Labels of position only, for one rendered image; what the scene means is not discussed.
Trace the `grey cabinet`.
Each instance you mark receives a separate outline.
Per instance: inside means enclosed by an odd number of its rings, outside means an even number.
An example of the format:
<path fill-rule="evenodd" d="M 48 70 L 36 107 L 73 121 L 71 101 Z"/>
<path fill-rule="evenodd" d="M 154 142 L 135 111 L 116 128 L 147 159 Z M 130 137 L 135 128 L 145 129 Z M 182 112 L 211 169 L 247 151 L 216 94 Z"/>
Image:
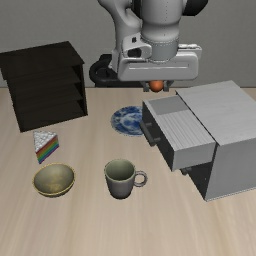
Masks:
<path fill-rule="evenodd" d="M 256 188 L 256 100 L 232 81 L 177 94 L 216 142 L 213 160 L 189 172 L 206 201 Z"/>

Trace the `dark slatted rack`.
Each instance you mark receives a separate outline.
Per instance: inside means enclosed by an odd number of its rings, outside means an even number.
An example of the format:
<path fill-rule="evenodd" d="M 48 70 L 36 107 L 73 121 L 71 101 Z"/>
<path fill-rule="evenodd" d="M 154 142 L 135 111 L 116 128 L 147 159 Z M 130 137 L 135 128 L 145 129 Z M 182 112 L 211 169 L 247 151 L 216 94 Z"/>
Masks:
<path fill-rule="evenodd" d="M 68 41 L 0 53 L 22 132 L 88 114 L 83 64 Z"/>

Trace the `grey cabinet drawer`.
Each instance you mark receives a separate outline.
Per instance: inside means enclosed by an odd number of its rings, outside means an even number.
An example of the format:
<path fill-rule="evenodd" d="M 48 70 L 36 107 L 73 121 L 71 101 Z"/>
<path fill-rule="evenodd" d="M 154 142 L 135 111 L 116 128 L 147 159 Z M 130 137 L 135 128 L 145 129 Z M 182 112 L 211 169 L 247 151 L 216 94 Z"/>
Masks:
<path fill-rule="evenodd" d="M 214 139 L 177 95 L 144 100 L 140 127 L 172 171 L 205 164 L 213 158 Z"/>

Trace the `olive yellow-rimmed bowl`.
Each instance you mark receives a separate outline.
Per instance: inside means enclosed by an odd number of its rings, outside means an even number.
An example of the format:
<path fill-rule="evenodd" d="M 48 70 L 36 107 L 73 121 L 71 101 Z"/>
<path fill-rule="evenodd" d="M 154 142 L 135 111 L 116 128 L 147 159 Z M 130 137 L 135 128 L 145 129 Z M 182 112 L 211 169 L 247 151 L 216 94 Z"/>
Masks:
<path fill-rule="evenodd" d="M 33 177 L 34 189 L 42 196 L 56 198 L 70 191 L 75 183 L 75 171 L 62 163 L 42 167 Z"/>

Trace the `orange egg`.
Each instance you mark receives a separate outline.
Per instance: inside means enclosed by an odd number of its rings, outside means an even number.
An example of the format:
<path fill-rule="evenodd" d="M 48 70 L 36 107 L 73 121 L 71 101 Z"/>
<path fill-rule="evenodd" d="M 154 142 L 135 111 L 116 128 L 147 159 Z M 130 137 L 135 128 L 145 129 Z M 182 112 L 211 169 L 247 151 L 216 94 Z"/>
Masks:
<path fill-rule="evenodd" d="M 164 87 L 164 83 L 161 80 L 150 81 L 149 87 L 153 92 L 160 92 Z"/>

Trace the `grey-green mug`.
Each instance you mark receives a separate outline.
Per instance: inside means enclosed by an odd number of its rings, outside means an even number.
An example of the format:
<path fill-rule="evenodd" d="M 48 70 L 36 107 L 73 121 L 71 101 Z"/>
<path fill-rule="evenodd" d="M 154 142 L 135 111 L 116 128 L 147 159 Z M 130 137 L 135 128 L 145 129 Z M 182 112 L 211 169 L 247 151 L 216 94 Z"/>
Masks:
<path fill-rule="evenodd" d="M 118 200 L 130 196 L 133 187 L 143 187 L 148 177 L 144 171 L 137 171 L 133 163 L 126 159 L 115 159 L 104 168 L 109 193 Z"/>

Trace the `rainbow cake wedge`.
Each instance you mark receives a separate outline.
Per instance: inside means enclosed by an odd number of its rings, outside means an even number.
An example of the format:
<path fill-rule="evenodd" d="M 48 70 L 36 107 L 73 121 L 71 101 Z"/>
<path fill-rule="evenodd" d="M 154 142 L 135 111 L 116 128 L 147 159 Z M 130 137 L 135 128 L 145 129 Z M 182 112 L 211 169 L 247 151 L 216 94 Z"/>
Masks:
<path fill-rule="evenodd" d="M 58 136 L 55 132 L 34 131 L 34 147 L 38 163 L 41 164 L 58 147 Z"/>

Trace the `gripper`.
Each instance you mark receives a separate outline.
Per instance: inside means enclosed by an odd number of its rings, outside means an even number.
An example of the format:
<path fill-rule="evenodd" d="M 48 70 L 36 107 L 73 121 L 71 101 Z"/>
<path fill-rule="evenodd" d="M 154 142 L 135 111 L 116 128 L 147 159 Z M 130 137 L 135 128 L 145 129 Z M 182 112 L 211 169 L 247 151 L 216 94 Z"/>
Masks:
<path fill-rule="evenodd" d="M 163 91 L 169 91 L 174 81 L 193 80 L 198 76 L 202 48 L 196 44 L 180 44 L 177 54 L 166 62 L 148 58 L 119 58 L 117 76 L 121 81 L 145 81 L 143 91 L 149 92 L 149 82 L 163 80 Z"/>

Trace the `blue and white plate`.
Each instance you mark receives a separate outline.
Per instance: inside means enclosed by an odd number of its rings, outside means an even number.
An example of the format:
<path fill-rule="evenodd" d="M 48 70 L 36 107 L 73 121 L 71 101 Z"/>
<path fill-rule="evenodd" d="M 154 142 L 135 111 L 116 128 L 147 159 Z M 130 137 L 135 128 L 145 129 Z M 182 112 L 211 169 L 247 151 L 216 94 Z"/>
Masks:
<path fill-rule="evenodd" d="M 126 106 L 117 110 L 110 119 L 112 128 L 125 136 L 142 136 L 140 128 L 142 121 L 141 106 Z"/>

